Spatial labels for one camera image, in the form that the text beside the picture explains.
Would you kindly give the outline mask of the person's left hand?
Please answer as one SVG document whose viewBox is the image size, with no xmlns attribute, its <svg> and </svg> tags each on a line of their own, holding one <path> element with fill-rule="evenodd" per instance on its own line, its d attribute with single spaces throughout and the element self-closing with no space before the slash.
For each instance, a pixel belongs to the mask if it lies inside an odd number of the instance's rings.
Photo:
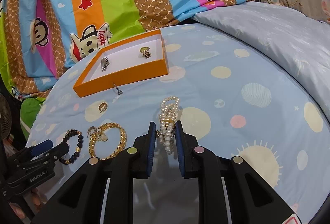
<svg viewBox="0 0 330 224">
<path fill-rule="evenodd" d="M 13 198 L 9 206 L 16 216 L 23 221 L 32 219 L 47 201 L 46 195 L 39 188 L 34 188 L 23 196 Z"/>
</svg>

